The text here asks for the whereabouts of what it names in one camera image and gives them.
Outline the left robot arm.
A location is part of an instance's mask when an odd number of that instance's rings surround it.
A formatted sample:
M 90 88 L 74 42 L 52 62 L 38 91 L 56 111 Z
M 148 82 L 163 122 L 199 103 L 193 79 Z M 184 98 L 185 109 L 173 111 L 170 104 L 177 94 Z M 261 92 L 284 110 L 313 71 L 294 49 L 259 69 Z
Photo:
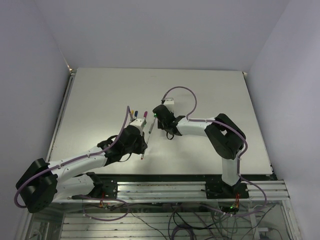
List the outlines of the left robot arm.
M 15 195 L 22 198 L 24 205 L 17 198 L 14 203 L 29 213 L 37 213 L 57 199 L 77 195 L 96 199 L 102 193 L 103 183 L 92 170 L 120 162 L 125 155 L 143 154 L 146 149 L 144 128 L 131 123 L 119 135 L 78 156 L 51 162 L 36 159 L 15 185 Z

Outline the green pen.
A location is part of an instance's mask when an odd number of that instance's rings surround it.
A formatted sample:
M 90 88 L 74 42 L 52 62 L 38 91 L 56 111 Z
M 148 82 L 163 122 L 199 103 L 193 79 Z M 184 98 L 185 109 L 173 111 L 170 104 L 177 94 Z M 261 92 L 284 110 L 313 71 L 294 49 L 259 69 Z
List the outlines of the green pen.
M 150 127 L 149 127 L 149 130 L 148 130 L 148 134 L 149 134 L 149 135 L 150 135 L 150 134 L 152 133 L 152 131 L 153 131 L 153 128 L 154 128 L 154 125 L 155 125 L 156 120 L 157 120 L 157 118 L 154 118 L 154 117 L 153 117 L 152 123 L 151 123 L 151 125 L 150 125 Z

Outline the aluminium frame rail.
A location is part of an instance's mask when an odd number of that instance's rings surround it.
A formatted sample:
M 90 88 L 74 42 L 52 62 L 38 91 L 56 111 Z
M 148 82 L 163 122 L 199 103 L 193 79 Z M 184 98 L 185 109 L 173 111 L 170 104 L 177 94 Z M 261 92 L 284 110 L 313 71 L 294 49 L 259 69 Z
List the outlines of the aluminium frame rail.
M 289 198 L 283 181 L 255 181 L 255 185 L 242 182 L 234 193 L 218 192 L 212 182 L 112 182 L 112 188 L 103 190 L 88 200 L 119 199 L 128 203 L 142 202 L 202 202 L 210 200 L 285 200 Z

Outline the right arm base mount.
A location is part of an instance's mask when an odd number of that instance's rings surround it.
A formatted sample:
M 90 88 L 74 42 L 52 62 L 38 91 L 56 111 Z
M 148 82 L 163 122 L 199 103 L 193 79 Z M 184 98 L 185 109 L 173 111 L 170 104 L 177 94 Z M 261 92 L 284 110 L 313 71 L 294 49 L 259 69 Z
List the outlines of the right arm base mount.
M 223 181 L 206 182 L 200 190 L 204 192 L 207 199 L 248 199 L 249 191 L 245 183 L 237 183 L 230 186 Z

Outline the purple pen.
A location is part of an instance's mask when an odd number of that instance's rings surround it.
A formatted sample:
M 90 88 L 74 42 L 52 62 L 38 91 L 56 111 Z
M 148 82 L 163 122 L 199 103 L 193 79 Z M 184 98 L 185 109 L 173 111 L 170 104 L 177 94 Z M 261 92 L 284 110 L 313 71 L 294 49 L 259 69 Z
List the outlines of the purple pen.
M 146 119 L 147 116 L 148 116 L 148 111 L 145 111 L 144 114 L 143 114 L 143 118 Z

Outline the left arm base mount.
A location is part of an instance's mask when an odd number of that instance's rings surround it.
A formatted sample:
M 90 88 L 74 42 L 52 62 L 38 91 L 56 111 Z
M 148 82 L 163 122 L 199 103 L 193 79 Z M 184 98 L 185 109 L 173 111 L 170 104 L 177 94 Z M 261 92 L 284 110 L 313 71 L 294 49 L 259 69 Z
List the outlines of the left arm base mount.
M 71 187 L 71 199 L 73 200 L 99 200 L 116 199 L 118 194 L 118 184 L 111 178 L 103 179 L 94 172 L 77 175 L 71 180 L 76 180 Z

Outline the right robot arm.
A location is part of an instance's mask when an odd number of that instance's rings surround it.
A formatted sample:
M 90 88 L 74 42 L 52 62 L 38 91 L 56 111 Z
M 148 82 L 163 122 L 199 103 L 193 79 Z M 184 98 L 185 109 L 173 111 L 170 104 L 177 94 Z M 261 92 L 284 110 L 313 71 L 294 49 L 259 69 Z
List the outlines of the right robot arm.
M 231 198 L 238 192 L 237 184 L 241 180 L 240 160 L 248 150 L 248 143 L 246 135 L 226 114 L 220 113 L 215 118 L 208 119 L 191 119 L 182 115 L 175 117 L 164 104 L 155 107 L 153 113 L 161 129 L 172 136 L 208 138 L 222 158 L 221 194 Z

